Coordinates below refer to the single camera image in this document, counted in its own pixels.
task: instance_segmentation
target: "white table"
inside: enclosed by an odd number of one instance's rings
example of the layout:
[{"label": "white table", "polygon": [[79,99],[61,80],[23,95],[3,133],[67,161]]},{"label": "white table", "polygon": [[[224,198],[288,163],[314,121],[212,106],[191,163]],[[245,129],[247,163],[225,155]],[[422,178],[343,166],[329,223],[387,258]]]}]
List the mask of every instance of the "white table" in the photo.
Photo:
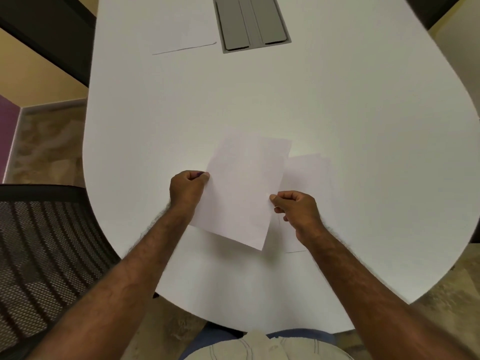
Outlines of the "white table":
[{"label": "white table", "polygon": [[[335,229],[406,301],[449,270],[480,213],[480,126],[404,0],[278,0],[290,44],[151,56],[144,30],[160,2],[99,5],[83,163],[119,255],[169,201],[171,176],[205,169],[236,126],[331,158],[348,202]],[[308,253],[261,254],[193,227],[157,291],[245,331],[352,328]]]}]

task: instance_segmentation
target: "person's right hand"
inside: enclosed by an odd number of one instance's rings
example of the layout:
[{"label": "person's right hand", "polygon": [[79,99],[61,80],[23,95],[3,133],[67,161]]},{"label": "person's right hand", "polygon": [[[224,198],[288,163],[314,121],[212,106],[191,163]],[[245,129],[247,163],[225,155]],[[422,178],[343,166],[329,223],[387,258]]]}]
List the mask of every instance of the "person's right hand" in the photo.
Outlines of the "person's right hand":
[{"label": "person's right hand", "polygon": [[297,239],[307,248],[315,237],[327,232],[312,196],[287,190],[270,195],[270,201],[275,205],[276,213],[285,214],[284,221],[293,226]]}]

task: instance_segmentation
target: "white paper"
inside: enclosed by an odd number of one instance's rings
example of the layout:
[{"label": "white paper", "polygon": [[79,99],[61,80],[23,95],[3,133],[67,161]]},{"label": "white paper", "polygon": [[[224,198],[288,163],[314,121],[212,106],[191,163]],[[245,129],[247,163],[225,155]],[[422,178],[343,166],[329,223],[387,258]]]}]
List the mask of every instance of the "white paper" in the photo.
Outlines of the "white paper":
[{"label": "white paper", "polygon": [[191,225],[261,250],[291,141],[227,133],[208,163],[210,173]]},{"label": "white paper", "polygon": [[[300,191],[312,196],[320,212],[323,223],[336,226],[336,194],[332,184],[332,167],[328,158],[320,154],[291,157],[286,161],[280,191]],[[295,229],[283,221],[280,214],[280,229],[285,253],[306,251],[297,239]]]},{"label": "white paper", "polygon": [[165,0],[153,12],[148,38],[152,54],[216,44],[217,17],[212,0]]}]

